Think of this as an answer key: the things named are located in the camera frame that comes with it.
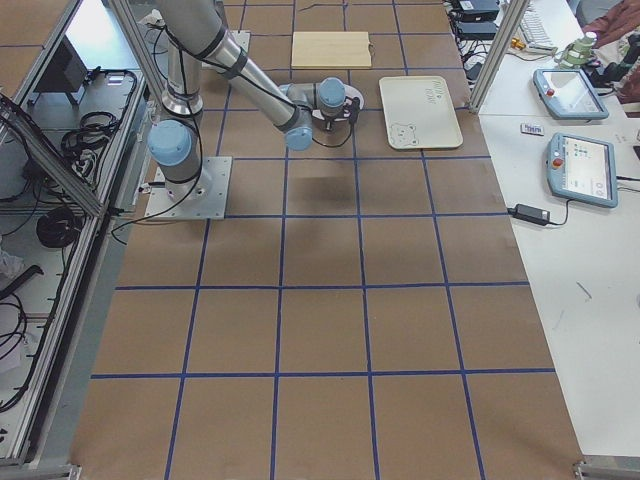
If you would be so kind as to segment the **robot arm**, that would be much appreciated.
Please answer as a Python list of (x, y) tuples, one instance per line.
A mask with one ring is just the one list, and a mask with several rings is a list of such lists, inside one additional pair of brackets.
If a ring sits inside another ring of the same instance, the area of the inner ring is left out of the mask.
[(304, 151), (315, 143), (315, 113), (326, 130), (339, 120), (356, 125), (362, 100), (359, 91), (336, 77), (276, 84), (236, 42), (213, 2), (160, 1), (157, 8), (168, 37), (167, 78), (161, 97), (168, 116), (152, 127), (147, 146), (172, 203), (203, 196), (211, 183), (196, 119), (203, 109), (203, 65), (211, 66), (258, 108), (283, 133), (290, 150)]

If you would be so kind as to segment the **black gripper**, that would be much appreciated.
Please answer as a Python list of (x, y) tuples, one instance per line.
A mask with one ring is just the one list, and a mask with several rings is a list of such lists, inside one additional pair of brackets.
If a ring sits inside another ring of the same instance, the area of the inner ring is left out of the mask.
[(340, 107), (324, 107), (320, 110), (323, 121), (323, 129), (332, 131), (334, 124), (338, 121), (347, 121), (353, 127), (361, 111), (361, 98), (358, 96), (345, 98)]

